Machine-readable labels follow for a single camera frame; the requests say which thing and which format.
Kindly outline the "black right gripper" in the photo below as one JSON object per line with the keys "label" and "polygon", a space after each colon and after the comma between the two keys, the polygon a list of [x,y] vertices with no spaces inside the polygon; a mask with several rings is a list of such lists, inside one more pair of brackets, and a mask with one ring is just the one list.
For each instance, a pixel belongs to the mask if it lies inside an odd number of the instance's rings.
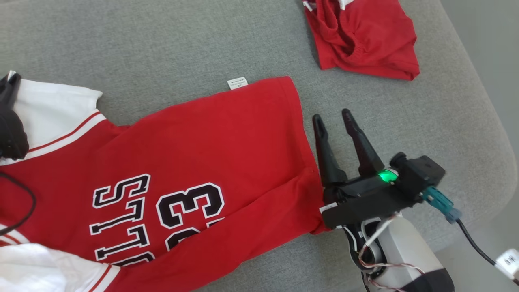
{"label": "black right gripper", "polygon": [[390,217],[423,202],[420,193],[426,190],[426,171],[419,167],[401,167],[397,178],[390,180],[391,170],[383,170],[384,163],[352,112],[343,109],[341,114],[354,143],[361,177],[348,180],[336,161],[321,116],[313,115],[317,164],[326,204],[321,211],[325,226],[336,229],[375,217]]}

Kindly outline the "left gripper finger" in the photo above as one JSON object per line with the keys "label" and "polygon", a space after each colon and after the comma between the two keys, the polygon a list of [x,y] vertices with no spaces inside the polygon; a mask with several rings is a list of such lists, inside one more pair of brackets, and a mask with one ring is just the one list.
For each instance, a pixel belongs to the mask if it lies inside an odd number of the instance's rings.
{"label": "left gripper finger", "polygon": [[21,75],[9,72],[0,81],[0,155],[4,159],[24,159],[28,153],[28,137],[19,115],[14,111]]}

